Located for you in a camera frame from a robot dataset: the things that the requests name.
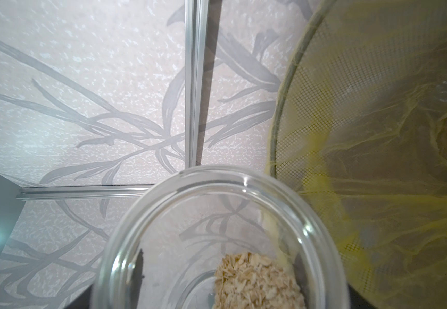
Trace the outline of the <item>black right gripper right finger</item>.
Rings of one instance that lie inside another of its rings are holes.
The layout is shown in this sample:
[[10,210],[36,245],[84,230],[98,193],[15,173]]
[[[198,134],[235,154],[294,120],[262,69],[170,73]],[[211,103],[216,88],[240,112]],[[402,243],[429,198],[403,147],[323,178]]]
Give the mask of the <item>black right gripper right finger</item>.
[[348,285],[351,309],[376,309],[362,297],[351,285]]

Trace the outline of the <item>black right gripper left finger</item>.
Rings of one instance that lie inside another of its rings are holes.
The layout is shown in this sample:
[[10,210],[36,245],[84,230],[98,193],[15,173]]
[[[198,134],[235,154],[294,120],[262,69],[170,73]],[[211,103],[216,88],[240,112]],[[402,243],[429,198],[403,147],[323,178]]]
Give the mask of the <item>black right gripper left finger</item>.
[[79,297],[74,299],[65,309],[89,309],[93,286],[89,286]]

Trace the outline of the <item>brown-lidded oatmeal jar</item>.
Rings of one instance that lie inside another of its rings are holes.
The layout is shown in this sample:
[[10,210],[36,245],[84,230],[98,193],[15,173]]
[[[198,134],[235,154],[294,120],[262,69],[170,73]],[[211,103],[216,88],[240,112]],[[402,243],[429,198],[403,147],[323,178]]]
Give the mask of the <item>brown-lidded oatmeal jar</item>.
[[92,288],[92,308],[222,308],[224,276],[240,308],[292,299],[268,284],[289,274],[304,308],[349,308],[338,251],[319,216],[278,180],[240,167],[200,166],[156,184],[113,231]]

